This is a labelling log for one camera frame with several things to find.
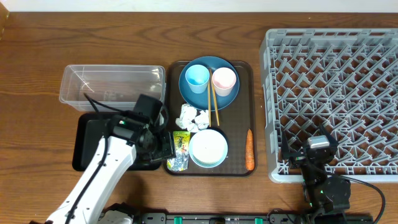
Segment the blue cup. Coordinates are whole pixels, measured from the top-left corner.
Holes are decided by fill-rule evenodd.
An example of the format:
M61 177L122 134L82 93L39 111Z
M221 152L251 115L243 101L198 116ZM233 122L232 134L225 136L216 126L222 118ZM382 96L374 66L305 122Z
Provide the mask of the blue cup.
M189 88L194 93L203 93L210 79L209 70L203 65L192 65L185 73Z

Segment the crumpled napkin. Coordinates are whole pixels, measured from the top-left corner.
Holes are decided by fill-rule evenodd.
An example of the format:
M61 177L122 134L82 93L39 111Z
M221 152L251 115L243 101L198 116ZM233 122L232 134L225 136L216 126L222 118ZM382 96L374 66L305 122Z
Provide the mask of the crumpled napkin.
M184 104L181 106L180 117L175 120L175 124L181 129L187 129L187 131L192 133L197 133L200 130L204 130L209 126L209 112L208 110L200 111L197 116L198 111L189 104Z

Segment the orange carrot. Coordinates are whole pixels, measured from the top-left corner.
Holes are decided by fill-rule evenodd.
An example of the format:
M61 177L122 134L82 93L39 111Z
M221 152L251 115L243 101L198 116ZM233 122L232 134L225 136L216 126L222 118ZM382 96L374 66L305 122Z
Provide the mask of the orange carrot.
M254 170L253 133L250 129L246 136L246 169Z

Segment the pink cup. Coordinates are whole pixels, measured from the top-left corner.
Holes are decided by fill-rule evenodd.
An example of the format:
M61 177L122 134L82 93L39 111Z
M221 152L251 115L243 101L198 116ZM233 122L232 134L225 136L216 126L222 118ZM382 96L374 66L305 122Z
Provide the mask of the pink cup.
M236 83L236 74L229 68L219 68L213 73L211 81L219 96L228 96Z

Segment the wooden chopstick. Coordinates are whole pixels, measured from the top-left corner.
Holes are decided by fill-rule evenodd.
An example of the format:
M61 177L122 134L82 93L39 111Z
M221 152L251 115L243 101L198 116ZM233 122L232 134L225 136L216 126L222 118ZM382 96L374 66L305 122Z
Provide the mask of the wooden chopstick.
M213 90L213 100L214 100L214 107L216 111L216 117L217 117L217 125L220 125L220 120L218 119L218 108L217 108L217 99L216 99L216 91L214 90L214 83L212 80L213 72L211 71L211 68L209 68L210 71L210 82L211 82L211 89Z
M210 82L207 83L207 101L209 105L209 127L211 127L211 95L210 95Z

